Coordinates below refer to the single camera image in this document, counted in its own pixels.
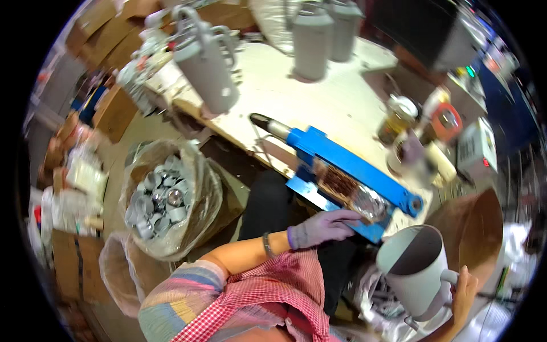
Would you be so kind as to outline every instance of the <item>purple glove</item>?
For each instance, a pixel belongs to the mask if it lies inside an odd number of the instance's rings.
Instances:
[[[338,240],[355,234],[347,225],[357,225],[361,215],[351,210],[333,210],[319,212],[306,221],[287,228],[291,249],[298,250],[317,246],[324,241]]]

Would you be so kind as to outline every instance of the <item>person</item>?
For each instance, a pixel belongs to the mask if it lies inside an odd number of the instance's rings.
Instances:
[[[346,340],[329,315],[360,238],[349,225],[360,215],[319,212],[286,228],[293,194],[285,181],[261,174],[238,241],[182,264],[146,297],[138,320],[149,342]],[[449,341],[463,327],[477,282],[462,269],[453,317],[427,341]]]

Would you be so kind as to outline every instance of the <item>red gingham apron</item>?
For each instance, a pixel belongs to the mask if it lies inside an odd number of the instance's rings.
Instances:
[[[329,319],[323,312],[323,273],[316,250],[284,252],[251,270],[230,276],[224,292],[170,342],[205,342],[238,308],[287,303],[309,321],[313,341],[328,341]]]

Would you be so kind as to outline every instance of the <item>wooden table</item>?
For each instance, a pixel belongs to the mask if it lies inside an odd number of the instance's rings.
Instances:
[[[314,126],[408,190],[422,196],[424,209],[420,215],[412,219],[396,210],[384,236],[423,223],[432,191],[413,188],[404,180],[395,178],[386,165],[388,149],[375,140],[386,115],[383,73],[397,63],[391,51],[357,38],[351,61],[329,62],[327,76],[315,83],[294,77],[293,58],[269,45],[247,44],[236,56],[237,68],[242,72],[242,83],[238,86],[241,96],[227,113],[208,113],[199,95],[172,62],[148,80],[146,86],[168,108],[172,106],[188,113],[262,163],[270,165],[271,162],[276,171],[289,178],[297,167],[295,150],[278,139],[267,137],[265,131],[251,124],[248,116],[260,113],[302,130]]]

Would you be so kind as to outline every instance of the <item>gray pitcher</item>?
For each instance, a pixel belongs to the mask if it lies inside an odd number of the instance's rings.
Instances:
[[[293,18],[294,73],[315,81],[327,72],[333,24],[316,2],[304,2]]]
[[[330,59],[336,62],[350,60],[355,46],[355,36],[363,13],[351,0],[331,0],[329,15],[334,20],[333,49]]]
[[[178,43],[173,54],[175,63],[211,113],[225,113],[240,96],[230,72],[236,66],[230,30],[226,26],[211,27],[191,7],[177,5],[172,13],[173,18],[178,20],[174,37]],[[228,49],[231,58],[229,66],[220,52],[220,40]]]

